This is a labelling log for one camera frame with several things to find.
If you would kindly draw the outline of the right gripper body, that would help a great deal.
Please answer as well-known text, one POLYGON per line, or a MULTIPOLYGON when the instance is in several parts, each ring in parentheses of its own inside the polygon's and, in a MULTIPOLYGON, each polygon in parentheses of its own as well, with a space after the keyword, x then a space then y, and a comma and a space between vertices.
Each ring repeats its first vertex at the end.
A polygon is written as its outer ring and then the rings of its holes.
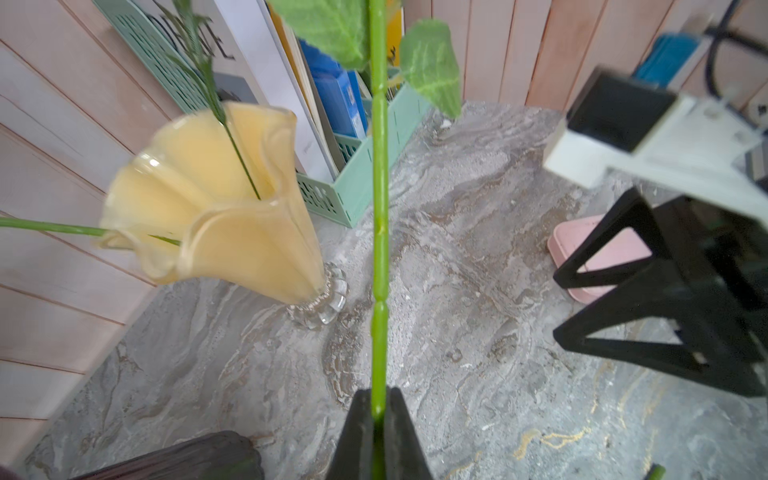
POLYGON ((767 233, 755 221, 688 197, 652 209, 663 278, 650 315, 673 320, 708 360, 762 360, 767 342, 767 233))

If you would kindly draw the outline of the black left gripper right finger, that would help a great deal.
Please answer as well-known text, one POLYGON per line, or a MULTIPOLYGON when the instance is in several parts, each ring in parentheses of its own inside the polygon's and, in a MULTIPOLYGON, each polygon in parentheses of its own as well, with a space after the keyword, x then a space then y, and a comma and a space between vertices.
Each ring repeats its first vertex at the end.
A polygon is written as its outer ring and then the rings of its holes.
POLYGON ((387 480, 433 479, 404 396, 397 387, 387 392, 383 442, 387 480))

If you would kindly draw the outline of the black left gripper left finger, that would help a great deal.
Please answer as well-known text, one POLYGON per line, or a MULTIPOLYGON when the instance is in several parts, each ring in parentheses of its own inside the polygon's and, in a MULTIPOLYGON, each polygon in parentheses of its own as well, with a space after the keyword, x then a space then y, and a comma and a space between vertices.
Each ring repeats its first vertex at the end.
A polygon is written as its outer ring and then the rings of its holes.
POLYGON ((327 480, 371 480, 374 420, 371 391, 358 390, 347 413, 327 480))

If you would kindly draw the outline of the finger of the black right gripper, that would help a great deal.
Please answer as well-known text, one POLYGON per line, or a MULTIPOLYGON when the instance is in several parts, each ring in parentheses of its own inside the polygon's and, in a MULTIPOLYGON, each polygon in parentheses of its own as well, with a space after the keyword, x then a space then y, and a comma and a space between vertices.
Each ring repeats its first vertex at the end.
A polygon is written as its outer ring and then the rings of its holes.
POLYGON ((565 350, 631 363, 744 397, 764 397, 746 310, 720 281, 689 284, 654 263, 557 327, 565 350))
POLYGON ((660 265, 670 287, 680 289, 684 278, 661 219, 683 200, 680 195, 652 207, 639 190, 626 191, 557 268, 554 281, 564 289, 618 286, 660 265))

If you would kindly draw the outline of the small pink rose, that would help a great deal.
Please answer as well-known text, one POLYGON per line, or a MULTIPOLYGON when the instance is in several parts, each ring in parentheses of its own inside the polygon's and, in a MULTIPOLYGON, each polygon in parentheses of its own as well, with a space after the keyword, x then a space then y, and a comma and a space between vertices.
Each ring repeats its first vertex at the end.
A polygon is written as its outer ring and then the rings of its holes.
POLYGON ((384 1, 276 1, 279 16, 300 38, 345 69, 370 70, 373 142, 372 479, 386 479, 383 420, 387 406, 389 296, 389 157, 387 4, 384 1))

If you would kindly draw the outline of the orange marigold flower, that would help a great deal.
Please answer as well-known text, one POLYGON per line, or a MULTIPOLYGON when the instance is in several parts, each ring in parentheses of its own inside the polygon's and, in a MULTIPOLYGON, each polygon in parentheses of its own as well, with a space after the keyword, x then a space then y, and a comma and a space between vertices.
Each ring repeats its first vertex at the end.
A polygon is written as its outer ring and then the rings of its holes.
POLYGON ((257 199, 261 199, 248 166, 246 165, 244 156, 230 130, 226 109, 218 96, 214 79, 213 56, 205 50, 198 35, 199 27, 205 20, 207 20, 207 17, 196 14, 193 11, 192 2, 190 0, 173 0, 172 4, 176 13, 172 13, 157 1, 154 1, 154 4, 175 26, 177 33, 180 35, 180 44, 184 54, 192 63, 192 67, 187 66, 181 59, 173 56, 170 56, 170 60, 189 75, 198 85, 200 92, 205 98, 207 106, 229 137, 230 143, 237 155, 242 169, 244 170, 253 193, 257 199))

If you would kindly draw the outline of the yellow orange rose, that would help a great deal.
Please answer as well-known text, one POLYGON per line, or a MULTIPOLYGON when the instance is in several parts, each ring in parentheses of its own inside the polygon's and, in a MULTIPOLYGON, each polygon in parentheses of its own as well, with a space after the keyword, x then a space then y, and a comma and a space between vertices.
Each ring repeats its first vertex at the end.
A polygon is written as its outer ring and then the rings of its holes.
MULTIPOLYGON (((54 233, 63 233, 63 234, 71 234, 71 235, 83 235, 83 236, 90 236, 90 237, 97 237, 97 238, 104 237, 108 233, 107 229, 98 228, 98 227, 50 223, 50 222, 25 220, 25 219, 18 219, 15 217, 3 217, 3 216, 1 216, 1 227, 40 231, 40 232, 54 232, 54 233)), ((161 235, 149 234, 149 233, 145 233, 142 235, 145 237, 151 237, 155 240, 158 240, 170 245, 174 245, 176 247, 181 246, 180 240, 168 238, 161 235)), ((120 243, 120 242, 127 242, 127 240, 126 241, 110 240, 110 242, 112 242, 110 244, 112 246, 110 246, 109 248, 128 248, 127 243, 125 243, 126 246, 122 246, 123 243, 120 243)))

